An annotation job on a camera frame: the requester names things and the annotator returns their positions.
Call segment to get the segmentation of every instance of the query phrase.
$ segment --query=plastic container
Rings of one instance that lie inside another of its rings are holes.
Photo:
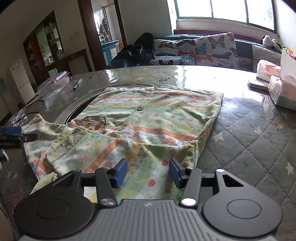
[[[16,112],[10,119],[9,122],[12,124],[13,127],[15,126],[24,126],[28,123],[28,117],[24,117],[25,112],[23,109],[21,109],[19,112]]]
[[[58,93],[69,83],[69,81],[69,72],[64,71],[50,77],[39,85],[38,94],[40,95],[40,98],[45,101],[46,107],[51,106]]]

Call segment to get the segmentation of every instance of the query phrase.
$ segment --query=black cable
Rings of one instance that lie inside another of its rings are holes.
[[[30,113],[24,115],[22,118],[20,118],[16,123],[18,123],[20,120],[22,120],[23,118],[25,118],[29,114],[38,114],[38,113],[39,113],[38,111],[37,112],[30,112]]]

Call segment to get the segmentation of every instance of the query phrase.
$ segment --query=white refrigerator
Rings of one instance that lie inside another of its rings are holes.
[[[34,98],[35,93],[29,82],[29,79],[24,69],[24,66],[22,64],[22,61],[19,60],[18,62],[14,63],[9,69],[18,87],[21,102],[23,105],[26,105],[31,99]]]

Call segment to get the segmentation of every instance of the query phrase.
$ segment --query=butterfly pillow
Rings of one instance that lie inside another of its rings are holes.
[[[155,39],[153,46],[154,53],[175,53],[178,54],[176,41]]]
[[[194,57],[195,52],[194,39],[182,40],[154,40],[154,53],[177,53],[178,55],[189,55]]]
[[[156,56],[150,60],[150,65],[195,65],[191,56]]]
[[[239,68],[233,33],[217,34],[195,39],[196,65]]]

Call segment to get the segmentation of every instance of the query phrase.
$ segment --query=orange stripe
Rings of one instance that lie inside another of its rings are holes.
[[[129,129],[133,130],[133,131],[143,131],[146,133],[150,133],[150,134],[155,134],[155,135],[161,135],[161,134],[165,134],[168,135],[174,139],[178,139],[178,140],[182,140],[182,141],[193,141],[196,137],[191,137],[191,136],[187,136],[187,135],[182,135],[182,134],[177,134],[177,133],[173,133],[170,132],[166,129],[148,129],[148,128],[144,128],[144,127],[136,127],[136,126],[131,126],[130,124],[126,125]]]
[[[221,97],[221,95],[218,93],[213,94],[211,97],[200,97],[200,96],[185,94],[185,93],[164,92],[164,91],[155,91],[154,94],[155,95],[177,96],[177,97],[188,97],[188,98],[195,99],[195,100],[212,100],[212,99],[216,98],[216,96]]]
[[[111,130],[111,131],[117,131],[118,127],[106,126],[105,129],[108,129],[108,130]]]
[[[107,146],[95,159],[95,161],[83,172],[83,173],[94,173],[99,165],[110,155],[110,153],[121,144],[121,140],[117,139]]]
[[[135,95],[135,96],[100,96],[97,99],[138,99],[138,98],[144,98],[149,97],[150,95]]]
[[[33,168],[34,165],[37,165],[40,167],[42,170],[44,170],[46,173],[50,174],[54,171],[51,167],[45,166],[43,162],[40,159],[35,159],[30,163],[31,168]]]

